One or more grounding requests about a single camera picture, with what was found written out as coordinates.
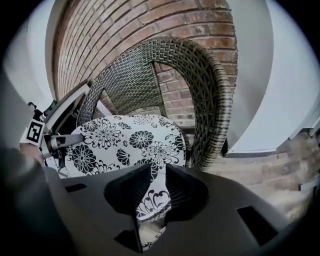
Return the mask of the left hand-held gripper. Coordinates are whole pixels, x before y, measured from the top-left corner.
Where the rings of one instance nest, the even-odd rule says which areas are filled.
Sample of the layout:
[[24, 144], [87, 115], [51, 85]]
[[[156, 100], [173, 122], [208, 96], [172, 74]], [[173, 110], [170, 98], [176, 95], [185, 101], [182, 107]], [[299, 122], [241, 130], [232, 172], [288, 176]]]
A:
[[51, 136], [51, 143], [45, 140], [45, 116], [32, 102], [28, 102], [27, 106], [30, 108], [33, 116], [29, 125], [26, 127], [22, 138], [19, 142], [19, 150], [21, 143], [29, 143], [39, 147], [43, 159], [45, 159], [51, 148], [63, 148], [84, 141], [82, 134], [67, 134], [67, 135], [53, 135]]

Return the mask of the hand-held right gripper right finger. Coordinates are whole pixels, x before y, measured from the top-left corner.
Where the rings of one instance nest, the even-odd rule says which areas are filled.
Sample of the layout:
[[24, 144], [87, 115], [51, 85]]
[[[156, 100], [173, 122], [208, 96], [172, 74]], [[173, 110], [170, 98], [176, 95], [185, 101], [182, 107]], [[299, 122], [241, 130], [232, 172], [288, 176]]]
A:
[[190, 221], [208, 204], [208, 187], [190, 168], [167, 164], [165, 186], [170, 197], [170, 210], [164, 219], [167, 224]]

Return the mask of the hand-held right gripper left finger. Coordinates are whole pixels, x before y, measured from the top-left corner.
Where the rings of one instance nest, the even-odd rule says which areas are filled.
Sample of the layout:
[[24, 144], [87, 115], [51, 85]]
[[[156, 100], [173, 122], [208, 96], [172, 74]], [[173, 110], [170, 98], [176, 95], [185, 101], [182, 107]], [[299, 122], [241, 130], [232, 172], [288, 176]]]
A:
[[104, 198], [120, 214], [137, 217], [137, 208], [151, 184], [151, 165], [135, 165], [133, 170], [108, 182]]

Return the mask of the black white floral cushion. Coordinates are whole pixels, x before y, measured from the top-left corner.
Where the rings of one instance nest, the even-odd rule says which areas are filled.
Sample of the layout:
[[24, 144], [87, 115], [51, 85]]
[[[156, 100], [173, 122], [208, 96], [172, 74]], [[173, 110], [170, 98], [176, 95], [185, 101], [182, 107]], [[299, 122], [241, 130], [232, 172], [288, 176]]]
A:
[[150, 186], [136, 209], [139, 221], [151, 220], [170, 208], [166, 164], [186, 164], [186, 143], [180, 128], [156, 114], [112, 115], [77, 127], [84, 141], [66, 148], [62, 178], [150, 165]]

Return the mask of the brown wicker chair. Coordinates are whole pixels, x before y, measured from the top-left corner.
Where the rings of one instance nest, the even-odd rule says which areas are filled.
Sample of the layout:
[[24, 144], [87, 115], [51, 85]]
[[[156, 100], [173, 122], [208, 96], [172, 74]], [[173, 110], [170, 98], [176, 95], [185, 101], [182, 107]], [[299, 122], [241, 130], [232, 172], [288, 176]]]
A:
[[119, 114], [157, 107], [166, 109], [155, 64], [176, 70], [186, 81], [195, 114], [192, 148], [187, 163], [207, 171], [227, 138], [233, 95], [227, 74], [219, 60], [205, 47], [181, 37], [147, 39], [116, 57], [93, 81], [80, 107], [76, 125], [93, 119], [102, 92], [106, 92]]

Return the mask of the person's left forearm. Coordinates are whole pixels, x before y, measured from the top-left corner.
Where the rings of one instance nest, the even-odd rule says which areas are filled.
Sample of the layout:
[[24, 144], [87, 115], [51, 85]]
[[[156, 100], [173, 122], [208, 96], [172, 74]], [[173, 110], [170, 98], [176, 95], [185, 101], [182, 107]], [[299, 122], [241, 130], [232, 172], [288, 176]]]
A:
[[42, 166], [44, 166], [44, 158], [40, 152], [39, 147], [30, 143], [20, 143], [19, 151], [28, 157], [34, 158], [37, 162], [39, 162]]

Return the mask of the dark grey table white legs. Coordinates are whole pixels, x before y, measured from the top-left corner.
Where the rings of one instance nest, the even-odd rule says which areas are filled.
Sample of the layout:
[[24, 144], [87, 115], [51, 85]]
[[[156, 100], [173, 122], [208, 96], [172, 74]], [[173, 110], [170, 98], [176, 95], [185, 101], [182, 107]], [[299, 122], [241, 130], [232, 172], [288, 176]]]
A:
[[92, 81], [83, 80], [69, 91], [44, 119], [46, 134], [65, 135], [71, 134], [77, 128], [77, 119], [81, 107], [87, 96], [90, 96]]

